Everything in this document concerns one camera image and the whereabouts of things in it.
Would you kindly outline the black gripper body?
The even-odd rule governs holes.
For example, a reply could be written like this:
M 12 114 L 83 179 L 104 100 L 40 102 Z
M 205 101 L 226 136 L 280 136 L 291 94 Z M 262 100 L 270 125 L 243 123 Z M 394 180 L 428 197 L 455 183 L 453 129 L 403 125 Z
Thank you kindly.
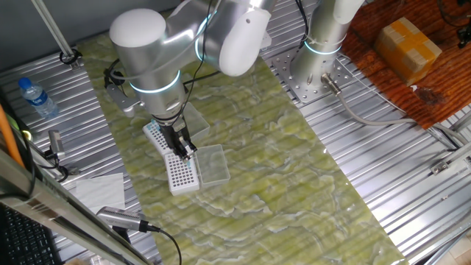
M 160 125 L 160 132 L 169 147 L 179 147 L 188 141 L 188 128 L 184 120 L 176 120 L 173 124 Z

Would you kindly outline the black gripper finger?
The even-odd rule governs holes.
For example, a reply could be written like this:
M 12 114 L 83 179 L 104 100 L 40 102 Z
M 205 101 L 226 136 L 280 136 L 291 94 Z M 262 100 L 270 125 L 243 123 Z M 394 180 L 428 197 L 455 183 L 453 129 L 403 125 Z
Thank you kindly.
M 178 156 L 183 161 L 188 161 L 190 159 L 190 155 L 188 154 L 186 148 L 182 145 L 175 146 L 172 148 L 173 153 Z
M 180 142 L 183 145 L 183 148 L 187 155 L 192 155 L 197 151 L 196 146 L 191 142 L 190 138 L 185 138 L 184 136 L 181 136 Z

